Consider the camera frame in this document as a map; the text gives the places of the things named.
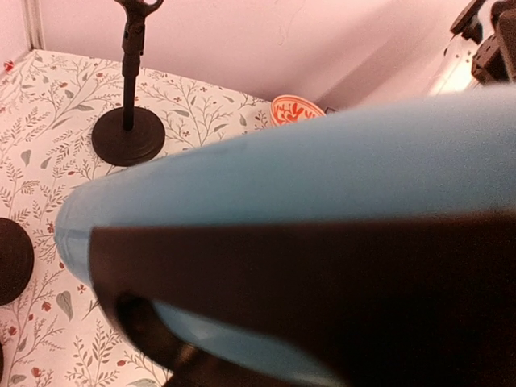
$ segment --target floral tablecloth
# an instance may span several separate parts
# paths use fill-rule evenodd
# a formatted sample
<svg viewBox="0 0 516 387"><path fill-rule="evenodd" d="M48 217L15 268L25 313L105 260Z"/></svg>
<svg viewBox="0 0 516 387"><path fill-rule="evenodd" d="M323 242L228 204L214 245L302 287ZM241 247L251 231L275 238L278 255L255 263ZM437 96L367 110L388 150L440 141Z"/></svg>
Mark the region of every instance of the floral tablecloth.
<svg viewBox="0 0 516 387"><path fill-rule="evenodd" d="M35 248L29 286L0 307L1 387L155 387L170 376L111 330L53 241L57 211L74 187L120 170L99 160L90 136L122 92L120 63L56 52L30 52L0 80L0 217L22 225ZM160 156L269 122L268 102L150 69L136 95L165 125Z"/></svg>

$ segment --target patterned bowl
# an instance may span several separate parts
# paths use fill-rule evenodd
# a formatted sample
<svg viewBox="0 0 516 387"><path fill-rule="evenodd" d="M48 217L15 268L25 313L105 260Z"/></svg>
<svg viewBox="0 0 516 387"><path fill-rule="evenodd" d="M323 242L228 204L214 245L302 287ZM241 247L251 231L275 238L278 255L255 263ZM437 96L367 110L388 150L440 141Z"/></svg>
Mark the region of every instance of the patterned bowl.
<svg viewBox="0 0 516 387"><path fill-rule="evenodd" d="M324 115L318 106L295 95L280 95L271 103L271 117L276 126L297 123L305 119L315 119Z"/></svg>

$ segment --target blue object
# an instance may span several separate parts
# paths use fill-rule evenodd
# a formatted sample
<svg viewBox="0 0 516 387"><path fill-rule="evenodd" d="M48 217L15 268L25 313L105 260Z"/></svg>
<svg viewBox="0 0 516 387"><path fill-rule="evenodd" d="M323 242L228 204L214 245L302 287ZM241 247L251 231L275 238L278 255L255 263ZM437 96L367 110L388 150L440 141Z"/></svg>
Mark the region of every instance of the blue object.
<svg viewBox="0 0 516 387"><path fill-rule="evenodd" d="M514 210L514 106L511 86L468 91L333 114L142 164L70 195L56 222L59 253L91 285L93 227ZM343 385L288 344L160 302L155 306L178 337L218 357L298 384Z"/></svg>

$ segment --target pink wall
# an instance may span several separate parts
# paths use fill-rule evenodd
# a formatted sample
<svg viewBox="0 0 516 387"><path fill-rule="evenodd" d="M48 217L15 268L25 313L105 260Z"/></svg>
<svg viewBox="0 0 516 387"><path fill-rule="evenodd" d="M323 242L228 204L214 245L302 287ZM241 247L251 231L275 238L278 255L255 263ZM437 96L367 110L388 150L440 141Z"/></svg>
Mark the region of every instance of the pink wall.
<svg viewBox="0 0 516 387"><path fill-rule="evenodd" d="M113 0L43 0L46 48L121 59ZM323 107L421 94L468 0L165 0L144 65Z"/></svg>
<svg viewBox="0 0 516 387"><path fill-rule="evenodd" d="M22 0L0 0L0 65L27 51Z"/></svg>

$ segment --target red flower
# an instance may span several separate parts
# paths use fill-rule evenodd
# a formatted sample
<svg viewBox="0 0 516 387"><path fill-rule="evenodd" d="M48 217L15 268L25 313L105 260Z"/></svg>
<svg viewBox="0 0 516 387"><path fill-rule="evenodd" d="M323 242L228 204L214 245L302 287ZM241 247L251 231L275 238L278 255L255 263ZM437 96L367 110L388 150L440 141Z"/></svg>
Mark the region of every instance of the red flower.
<svg viewBox="0 0 516 387"><path fill-rule="evenodd" d="M3 68L6 70L6 73L9 73L14 68L14 66L15 64L12 60L6 60L3 62Z"/></svg>
<svg viewBox="0 0 516 387"><path fill-rule="evenodd" d="M34 367L32 370L32 376L33 377L40 377L41 376L41 370L37 367Z"/></svg>

